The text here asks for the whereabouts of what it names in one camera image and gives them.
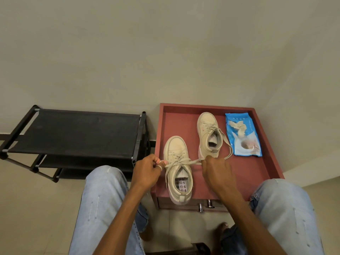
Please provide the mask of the person's right hand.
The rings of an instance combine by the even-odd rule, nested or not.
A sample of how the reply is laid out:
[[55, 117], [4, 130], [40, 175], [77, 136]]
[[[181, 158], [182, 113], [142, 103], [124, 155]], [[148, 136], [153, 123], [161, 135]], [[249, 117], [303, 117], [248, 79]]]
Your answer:
[[238, 192], [231, 165], [224, 158], [216, 158], [215, 170], [202, 175], [209, 188], [221, 200]]

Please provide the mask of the person's left hand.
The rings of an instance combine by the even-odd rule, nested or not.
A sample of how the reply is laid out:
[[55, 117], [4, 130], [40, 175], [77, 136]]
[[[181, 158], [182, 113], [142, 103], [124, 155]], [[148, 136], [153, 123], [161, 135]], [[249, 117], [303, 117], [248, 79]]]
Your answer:
[[136, 162], [130, 187], [137, 190], [141, 195], [153, 187], [161, 172], [152, 171], [147, 168], [147, 156]]

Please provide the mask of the cream sneaker with patterned insole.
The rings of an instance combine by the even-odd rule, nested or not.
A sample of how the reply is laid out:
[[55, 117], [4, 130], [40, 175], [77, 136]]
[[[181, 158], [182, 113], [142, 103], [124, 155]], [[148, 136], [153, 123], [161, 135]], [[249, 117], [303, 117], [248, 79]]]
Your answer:
[[201, 159], [191, 160], [182, 137], [173, 136], [164, 146], [165, 184], [171, 201], [175, 205], [186, 205], [193, 193], [191, 166], [201, 165]]

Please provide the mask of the person's left forearm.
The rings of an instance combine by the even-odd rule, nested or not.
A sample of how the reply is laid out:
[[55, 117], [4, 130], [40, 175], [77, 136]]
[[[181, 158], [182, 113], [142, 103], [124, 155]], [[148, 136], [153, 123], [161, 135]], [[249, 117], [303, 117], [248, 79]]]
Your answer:
[[93, 255], [125, 255], [138, 206], [150, 186], [142, 182], [131, 184], [115, 218], [101, 238]]

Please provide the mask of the person's right forearm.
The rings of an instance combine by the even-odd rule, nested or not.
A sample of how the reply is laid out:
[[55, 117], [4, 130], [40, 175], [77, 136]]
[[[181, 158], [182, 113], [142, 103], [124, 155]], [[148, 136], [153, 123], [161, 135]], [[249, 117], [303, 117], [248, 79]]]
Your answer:
[[228, 209], [235, 225], [240, 230], [249, 255], [287, 255], [253, 214], [237, 189], [219, 191], [217, 196]]

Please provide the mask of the cream sneaker with grey insole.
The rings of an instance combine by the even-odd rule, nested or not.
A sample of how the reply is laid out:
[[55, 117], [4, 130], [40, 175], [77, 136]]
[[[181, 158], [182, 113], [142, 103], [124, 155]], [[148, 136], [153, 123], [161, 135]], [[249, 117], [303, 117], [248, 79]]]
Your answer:
[[215, 116], [209, 112], [202, 113], [197, 121], [197, 132], [199, 135], [198, 158], [205, 159], [208, 155], [217, 158], [221, 147], [225, 143], [229, 148], [229, 154], [224, 158], [230, 158], [233, 148], [227, 136], [218, 126]]

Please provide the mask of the red side table with drawer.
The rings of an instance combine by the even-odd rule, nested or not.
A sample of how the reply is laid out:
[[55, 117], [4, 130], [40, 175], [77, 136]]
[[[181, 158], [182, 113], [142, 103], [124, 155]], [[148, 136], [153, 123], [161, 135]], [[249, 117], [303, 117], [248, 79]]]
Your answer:
[[[260, 119], [255, 109], [249, 107], [161, 103], [159, 107], [155, 155], [163, 159], [166, 141], [172, 136], [180, 136], [187, 145], [189, 158], [191, 160], [198, 159], [199, 136], [196, 125], [199, 115], [203, 112], [210, 112], [215, 116], [218, 126], [224, 134], [226, 134], [226, 113], [247, 112], [254, 122], [261, 145], [262, 157], [232, 155], [231, 158], [227, 159], [236, 177], [237, 187], [245, 201], [249, 201], [250, 196], [264, 180], [284, 178]], [[162, 172], [157, 183], [151, 188], [151, 197], [156, 209], [197, 211], [198, 204], [202, 203], [203, 209], [207, 211], [227, 211], [203, 179], [202, 166], [193, 165], [191, 169], [194, 184], [190, 201], [186, 205], [175, 205], [171, 201], [165, 184], [165, 172]], [[208, 199], [212, 200], [215, 209], [206, 208], [206, 200]]]

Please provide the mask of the blue wet wipes packet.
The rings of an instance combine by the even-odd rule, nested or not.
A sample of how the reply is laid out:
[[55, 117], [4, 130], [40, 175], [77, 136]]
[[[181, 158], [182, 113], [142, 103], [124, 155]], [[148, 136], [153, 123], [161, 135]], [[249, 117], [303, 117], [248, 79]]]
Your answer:
[[260, 141], [250, 115], [226, 113], [226, 132], [233, 154], [236, 156], [262, 157]]

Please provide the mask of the person's left leg in jeans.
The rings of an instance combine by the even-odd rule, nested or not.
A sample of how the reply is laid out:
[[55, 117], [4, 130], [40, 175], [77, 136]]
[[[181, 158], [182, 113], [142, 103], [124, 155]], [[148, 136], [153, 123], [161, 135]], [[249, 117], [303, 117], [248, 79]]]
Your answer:
[[128, 191], [122, 171], [100, 166], [87, 177], [69, 255], [92, 255]]

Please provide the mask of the person's leg in jeans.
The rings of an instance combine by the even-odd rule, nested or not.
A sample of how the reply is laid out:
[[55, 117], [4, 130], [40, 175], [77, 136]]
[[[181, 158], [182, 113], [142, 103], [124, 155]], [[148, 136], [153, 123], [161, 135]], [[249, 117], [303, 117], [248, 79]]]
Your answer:
[[[325, 255], [308, 194], [283, 179], [265, 180], [246, 202], [287, 255]], [[234, 224], [221, 237], [222, 255], [249, 255]]]
[[92, 255], [128, 191], [122, 171], [100, 166], [87, 177], [69, 255]]

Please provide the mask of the person's right foot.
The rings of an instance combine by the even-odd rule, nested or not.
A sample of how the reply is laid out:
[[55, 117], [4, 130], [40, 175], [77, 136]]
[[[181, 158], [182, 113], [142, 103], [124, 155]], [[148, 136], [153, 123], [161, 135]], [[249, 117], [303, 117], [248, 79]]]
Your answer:
[[213, 250], [219, 251], [221, 250], [221, 237], [225, 230], [229, 229], [227, 222], [220, 223], [215, 230], [213, 231]]

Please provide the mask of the person's foot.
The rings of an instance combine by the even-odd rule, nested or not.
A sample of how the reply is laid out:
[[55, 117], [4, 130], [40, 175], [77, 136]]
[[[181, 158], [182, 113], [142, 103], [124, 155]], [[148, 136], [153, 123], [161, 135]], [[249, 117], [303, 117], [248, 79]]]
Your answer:
[[221, 237], [225, 230], [229, 229], [227, 222], [220, 223], [215, 230], [213, 231], [213, 250], [219, 251], [221, 250]]
[[149, 242], [153, 239], [154, 231], [150, 223], [146, 226], [146, 228], [142, 232], [139, 232], [139, 236], [145, 242]]

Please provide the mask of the person's left foot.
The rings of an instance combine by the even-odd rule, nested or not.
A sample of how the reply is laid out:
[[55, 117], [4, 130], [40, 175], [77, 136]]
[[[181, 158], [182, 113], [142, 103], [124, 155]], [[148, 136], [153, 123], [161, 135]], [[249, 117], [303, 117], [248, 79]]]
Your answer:
[[139, 232], [139, 236], [145, 242], [149, 242], [153, 239], [154, 231], [150, 223], [146, 226], [146, 228], [142, 232]]

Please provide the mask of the black shoe rack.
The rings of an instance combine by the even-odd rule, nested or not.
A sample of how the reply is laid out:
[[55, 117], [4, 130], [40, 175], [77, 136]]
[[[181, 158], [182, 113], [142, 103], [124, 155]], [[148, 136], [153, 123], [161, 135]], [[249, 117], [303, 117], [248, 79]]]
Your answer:
[[33, 105], [0, 145], [0, 159], [55, 183], [85, 179], [95, 168], [120, 169], [130, 180], [149, 155], [147, 114], [43, 109]]

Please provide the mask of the person's right leg in jeans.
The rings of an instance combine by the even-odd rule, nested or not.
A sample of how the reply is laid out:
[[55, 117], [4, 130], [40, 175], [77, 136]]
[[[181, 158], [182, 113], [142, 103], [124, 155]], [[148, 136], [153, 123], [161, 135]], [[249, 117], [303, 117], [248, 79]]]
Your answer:
[[[325, 255], [308, 194], [283, 179], [265, 180], [246, 202], [287, 255]], [[249, 255], [234, 224], [221, 237], [222, 255]]]

